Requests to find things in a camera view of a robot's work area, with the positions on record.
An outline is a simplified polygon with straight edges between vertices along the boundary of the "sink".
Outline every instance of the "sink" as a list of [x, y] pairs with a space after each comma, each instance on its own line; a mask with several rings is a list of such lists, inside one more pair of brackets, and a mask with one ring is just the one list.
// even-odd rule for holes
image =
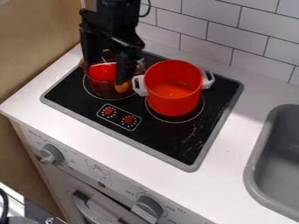
[[260, 204], [299, 221], [299, 105], [281, 105], [269, 113], [244, 183]]

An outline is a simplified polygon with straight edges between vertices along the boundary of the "white subway tile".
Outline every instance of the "white subway tile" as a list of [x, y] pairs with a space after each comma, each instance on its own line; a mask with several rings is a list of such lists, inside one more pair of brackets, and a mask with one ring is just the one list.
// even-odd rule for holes
[[299, 19], [244, 8], [240, 28], [299, 43]]
[[278, 0], [223, 0], [232, 4], [244, 5], [263, 11], [275, 11]]
[[266, 50], [266, 56], [299, 66], [299, 45], [271, 38]]
[[272, 60], [266, 59], [247, 52], [235, 50], [233, 53], [232, 66], [240, 67], [257, 74], [263, 74], [280, 81], [289, 81], [289, 77], [293, 71], [293, 66]]
[[157, 10], [158, 26], [205, 39], [207, 22], [176, 12]]
[[208, 40], [221, 45], [260, 55], [263, 54], [266, 47], [267, 37], [260, 34], [214, 23], [210, 23], [208, 29]]
[[185, 35], [181, 38], [181, 50], [226, 64], [229, 64], [233, 51], [232, 48]]
[[240, 7], [213, 0], [184, 0], [183, 13], [225, 25], [237, 26]]
[[[142, 4], [140, 7], [140, 15], [144, 15], [144, 13], [146, 13], [148, 8], [149, 8], [148, 5]], [[149, 15], [146, 17], [140, 17], [139, 21], [147, 23], [147, 24], [155, 25], [156, 24], [156, 8], [152, 7], [149, 12]]]
[[[166, 9], [169, 11], [181, 11], [181, 4], [183, 0], [150, 0], [153, 6]], [[148, 0], [142, 0], [143, 4], [148, 4]]]
[[299, 1], [281, 0], [277, 12], [282, 15], [299, 18]]
[[295, 71], [293, 73], [290, 83], [299, 86], [299, 67], [298, 66], [295, 68]]
[[139, 23], [136, 30], [141, 38], [178, 49], [179, 33], [177, 32], [166, 31], [165, 29], [143, 23]]

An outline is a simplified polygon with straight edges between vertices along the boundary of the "toy stove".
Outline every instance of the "toy stove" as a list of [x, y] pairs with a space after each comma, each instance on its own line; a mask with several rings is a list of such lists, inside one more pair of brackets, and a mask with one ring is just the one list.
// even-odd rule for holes
[[[145, 68], [161, 60], [165, 59], [144, 53]], [[202, 90], [198, 106], [180, 117], [159, 115], [134, 93], [121, 99], [100, 98], [81, 67], [43, 94], [41, 101], [166, 163], [194, 172], [243, 89], [235, 80], [214, 76], [215, 83]]]

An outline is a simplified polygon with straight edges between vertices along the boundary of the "pot handle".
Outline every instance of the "pot handle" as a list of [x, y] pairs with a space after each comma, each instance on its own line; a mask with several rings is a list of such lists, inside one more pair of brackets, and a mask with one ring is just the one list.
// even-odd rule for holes
[[208, 71], [202, 71], [202, 73], [204, 75], [204, 84], [203, 84], [202, 89], [208, 89], [215, 82], [214, 74], [212, 72], [208, 72]]
[[144, 86], [144, 74], [134, 76], [132, 79], [132, 86], [135, 92], [137, 92], [140, 96], [149, 95], [148, 90]]

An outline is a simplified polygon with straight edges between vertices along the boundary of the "gray knob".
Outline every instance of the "gray knob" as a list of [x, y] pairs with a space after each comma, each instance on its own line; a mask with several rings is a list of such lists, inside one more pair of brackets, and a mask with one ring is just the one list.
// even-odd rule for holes
[[40, 154], [42, 155], [40, 163], [43, 165], [60, 165], [65, 160], [65, 156], [59, 149], [49, 143], [44, 146]]
[[132, 207], [132, 212], [148, 223], [155, 224], [163, 214], [163, 209], [155, 200], [142, 196]]

